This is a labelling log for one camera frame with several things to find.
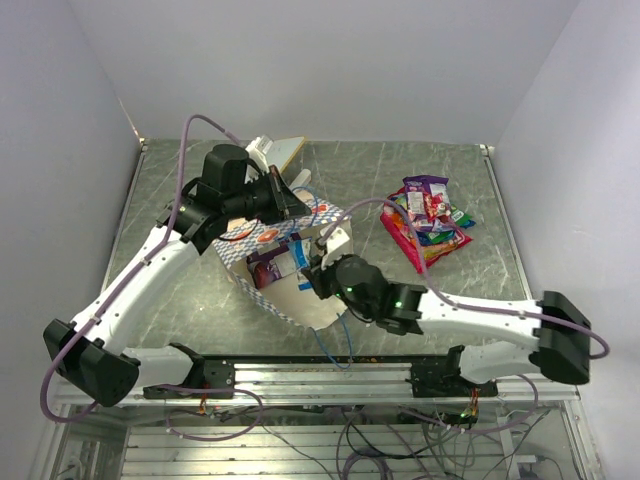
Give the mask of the blue snack bag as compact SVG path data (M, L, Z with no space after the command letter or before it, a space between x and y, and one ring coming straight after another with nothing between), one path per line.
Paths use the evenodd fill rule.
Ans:
M412 217L413 214L409 212L407 199L404 191L398 191L390 195L389 200L393 201L394 203L399 205L400 208L406 211L410 219L413 218ZM406 237L410 239L411 242L414 242L408 227L406 226L405 223L403 223L404 220L402 216L397 212L395 212L395 210L393 210L390 207L389 208L385 207L385 209L386 209L385 213L387 213L387 210L391 212L392 222L394 223L394 225L396 225L396 228L398 228L401 231L401 233L405 234ZM440 244L454 238L454 230L461 229L461 228L458 227L456 224L455 224L456 227L453 228L452 226L453 221L451 220L450 215L448 217L444 217L443 221L441 221L440 219L436 219L434 222L431 222L431 223L427 222L425 224L426 226L424 227L420 227L417 223L414 224L414 228L416 229L416 233L418 235L420 244L422 246Z

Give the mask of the blue white snack pack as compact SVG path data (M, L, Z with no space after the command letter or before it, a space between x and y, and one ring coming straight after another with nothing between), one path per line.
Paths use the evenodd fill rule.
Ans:
M303 269L310 266L311 245L311 238L293 240L288 244L289 252L295 265L297 286L299 291L306 291L312 288L310 281L302 272Z

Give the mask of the purple snack pack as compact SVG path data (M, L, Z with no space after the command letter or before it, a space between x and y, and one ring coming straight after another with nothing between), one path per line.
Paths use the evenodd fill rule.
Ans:
M426 197L430 183L443 183L447 186L449 179L433 175L418 175L403 179L405 195L409 210L415 216L427 217Z
M254 286L264 289L298 270L294 255L287 245L265 253L254 252L246 259L247 269Z

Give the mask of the pink snack bag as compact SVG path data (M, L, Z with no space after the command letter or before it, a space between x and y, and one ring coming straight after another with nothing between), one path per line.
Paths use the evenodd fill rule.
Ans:
M420 244L419 250L427 267L431 267L441 257L470 244L473 239L465 230L475 225L475 221L470 215L446 202L442 193L435 195L432 205L445 213L445 215L438 217L438 220L444 220L446 225L448 222L453 222L455 229L442 232L417 232ZM416 248L415 239L411 235L403 217L393 207L385 206L380 215L380 221L416 271L421 273L419 250Z

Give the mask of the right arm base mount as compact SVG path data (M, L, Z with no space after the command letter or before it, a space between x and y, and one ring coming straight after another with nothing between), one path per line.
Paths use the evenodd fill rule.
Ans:
M481 398L498 395L495 381L473 384L458 373L451 373L445 356L427 356L412 362L407 382L414 398L471 397L473 392Z

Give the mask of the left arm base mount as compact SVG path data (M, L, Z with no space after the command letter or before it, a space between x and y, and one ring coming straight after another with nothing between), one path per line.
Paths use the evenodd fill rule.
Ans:
M143 397L151 400L213 398L231 399L235 386L235 369L227 360L205 358L200 366L194 366L186 380L180 384L182 388L214 389L214 393L175 391L159 386L145 387Z

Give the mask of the aluminium frame rail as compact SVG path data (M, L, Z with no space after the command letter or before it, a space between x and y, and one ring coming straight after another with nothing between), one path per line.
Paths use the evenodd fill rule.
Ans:
M332 364L239 364L235 367L235 388L253 392L265 406L274 405L338 405L338 404L401 404L423 403L467 403L470 393L448 397L433 395L419 397L409 382L410 364L359 364L348 370L339 370ZM538 399L545 401L578 400L576 387L566 386L544 379L541 375L528 375L536 386ZM481 402L531 402L533 390L519 377L511 376L496 380L497 394L481 397ZM143 389L134 389L117 407L125 406L197 406L202 394L196 397L174 395L175 398L150 399ZM246 406L254 399L243 393L231 398L213 399L208 395L207 403L220 406ZM66 381L53 396L54 404L87 406L92 400Z

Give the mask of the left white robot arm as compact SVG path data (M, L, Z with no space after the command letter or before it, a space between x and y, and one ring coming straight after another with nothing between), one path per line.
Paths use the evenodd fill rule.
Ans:
M142 314L227 232L230 221L273 225L310 215L276 166L258 169L256 178L247 180L247 169L257 166L240 146L214 146L201 175L179 182L176 198L114 282L72 320L49 323L43 337L52 364L41 386L42 401L55 374L104 407L135 388L173 389L192 397L205 386L205 359L193 350L178 344L130 349L127 343Z

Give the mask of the red snack pack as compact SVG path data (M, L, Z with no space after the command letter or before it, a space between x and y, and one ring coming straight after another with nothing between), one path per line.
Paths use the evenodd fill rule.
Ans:
M426 211L430 221L442 219L451 214L451 203L445 184L430 183L428 185Z

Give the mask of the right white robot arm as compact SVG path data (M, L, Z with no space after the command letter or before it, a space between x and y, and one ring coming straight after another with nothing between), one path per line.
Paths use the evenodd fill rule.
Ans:
M437 295L423 285L390 281L379 268L352 254L329 266L316 257L302 273L319 298L334 297L389 333L469 331L490 338L488 345L450 348L440 380L452 395L527 373L566 385L590 380L591 324L559 292L546 291L539 301L515 302Z

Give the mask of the white marker eraser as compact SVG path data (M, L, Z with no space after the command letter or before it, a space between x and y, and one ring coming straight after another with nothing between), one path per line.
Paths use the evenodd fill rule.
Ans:
M303 187L307 187L311 181L311 171L309 169L302 169L300 173L291 182L290 187L295 190Z

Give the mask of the blue checkered paper bag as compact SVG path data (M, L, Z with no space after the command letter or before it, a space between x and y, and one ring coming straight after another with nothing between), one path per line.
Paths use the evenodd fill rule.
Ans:
M299 291L296 272L258 290L247 269L246 259L254 252L265 253L303 238L311 238L311 259L318 255L319 231L338 219L342 210L318 197L307 187L295 189L296 196L311 214L296 220L267 226L257 220L231 223L232 229L212 242L225 269L254 303L277 317L304 328L321 330L331 326L347 307L336 297L321 300L313 289Z

